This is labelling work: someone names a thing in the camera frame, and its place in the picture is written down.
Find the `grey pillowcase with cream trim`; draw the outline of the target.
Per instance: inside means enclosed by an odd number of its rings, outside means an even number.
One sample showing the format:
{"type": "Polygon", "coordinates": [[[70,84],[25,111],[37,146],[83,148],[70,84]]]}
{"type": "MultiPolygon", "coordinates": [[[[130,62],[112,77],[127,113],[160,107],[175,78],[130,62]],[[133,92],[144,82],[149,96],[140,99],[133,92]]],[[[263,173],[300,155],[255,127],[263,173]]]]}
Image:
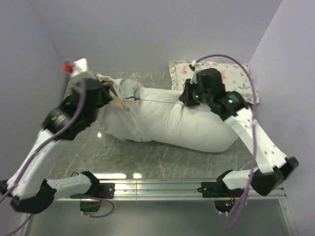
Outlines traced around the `grey pillowcase with cream trim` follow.
{"type": "Polygon", "coordinates": [[[104,132],[119,140],[150,142],[152,139],[140,122],[141,84],[130,78],[113,79],[101,74],[95,77],[109,89],[112,98],[98,113],[104,132]]]}

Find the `white pillow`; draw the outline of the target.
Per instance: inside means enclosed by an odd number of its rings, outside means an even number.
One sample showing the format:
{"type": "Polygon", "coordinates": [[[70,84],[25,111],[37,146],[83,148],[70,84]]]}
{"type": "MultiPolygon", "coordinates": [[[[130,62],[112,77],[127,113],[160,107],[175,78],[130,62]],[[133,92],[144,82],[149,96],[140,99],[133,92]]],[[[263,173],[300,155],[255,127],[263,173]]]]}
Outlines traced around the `white pillow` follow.
{"type": "Polygon", "coordinates": [[[175,90],[138,88],[127,109],[108,104],[100,117],[107,134],[120,140],[157,141],[202,152],[223,152],[237,134],[205,105],[186,107],[175,90]]]}

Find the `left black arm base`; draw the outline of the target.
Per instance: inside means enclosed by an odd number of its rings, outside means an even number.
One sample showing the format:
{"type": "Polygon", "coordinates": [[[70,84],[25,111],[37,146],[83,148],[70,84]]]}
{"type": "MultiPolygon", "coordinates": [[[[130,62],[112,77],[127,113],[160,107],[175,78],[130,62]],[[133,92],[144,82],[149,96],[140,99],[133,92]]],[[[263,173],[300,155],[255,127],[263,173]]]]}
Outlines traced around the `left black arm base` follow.
{"type": "Polygon", "coordinates": [[[80,200],[79,207],[82,215],[90,218],[103,218],[114,212],[115,205],[111,201],[114,198],[115,184],[101,183],[98,189],[91,193],[71,195],[70,199],[80,200]],[[109,207],[103,215],[95,215],[101,207],[109,207]]]}

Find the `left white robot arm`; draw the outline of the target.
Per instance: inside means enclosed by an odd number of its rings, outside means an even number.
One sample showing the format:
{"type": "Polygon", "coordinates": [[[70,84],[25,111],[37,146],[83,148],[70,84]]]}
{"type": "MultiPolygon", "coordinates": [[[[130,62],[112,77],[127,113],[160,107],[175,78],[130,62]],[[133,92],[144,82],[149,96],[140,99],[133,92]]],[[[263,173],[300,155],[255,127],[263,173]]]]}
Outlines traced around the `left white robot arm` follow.
{"type": "Polygon", "coordinates": [[[84,78],[45,118],[36,142],[18,171],[0,183],[3,197],[11,197],[16,212],[38,214],[53,201],[71,195],[101,197],[99,180],[89,171],[62,179],[47,179],[63,150],[96,121],[100,108],[112,101],[112,82],[84,78]]]}

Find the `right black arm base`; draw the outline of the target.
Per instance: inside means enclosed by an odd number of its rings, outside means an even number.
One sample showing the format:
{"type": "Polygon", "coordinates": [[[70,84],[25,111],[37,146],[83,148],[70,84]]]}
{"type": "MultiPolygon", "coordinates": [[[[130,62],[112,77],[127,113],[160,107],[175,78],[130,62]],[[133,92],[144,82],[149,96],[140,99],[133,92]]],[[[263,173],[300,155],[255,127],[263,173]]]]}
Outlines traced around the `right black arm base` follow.
{"type": "Polygon", "coordinates": [[[230,190],[218,182],[201,182],[197,192],[201,193],[203,198],[226,198],[226,200],[215,200],[214,205],[219,214],[228,215],[236,204],[236,198],[241,197],[244,190],[230,190]]]}

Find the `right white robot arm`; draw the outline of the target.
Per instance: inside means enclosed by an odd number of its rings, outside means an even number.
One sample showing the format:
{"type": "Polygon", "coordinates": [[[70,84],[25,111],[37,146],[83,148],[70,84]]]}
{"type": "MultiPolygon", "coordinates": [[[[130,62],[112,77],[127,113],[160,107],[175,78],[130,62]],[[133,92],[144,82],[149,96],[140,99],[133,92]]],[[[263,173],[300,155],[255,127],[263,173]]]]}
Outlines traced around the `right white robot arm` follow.
{"type": "Polygon", "coordinates": [[[299,162],[288,157],[268,137],[254,118],[254,108],[236,91],[226,91],[221,74],[214,68],[193,69],[192,79],[185,81],[180,101],[185,106],[204,104],[231,127],[253,155],[253,169],[226,171],[217,178],[215,190],[229,196],[235,189],[251,186],[261,196],[267,196],[282,184],[299,162]]]}

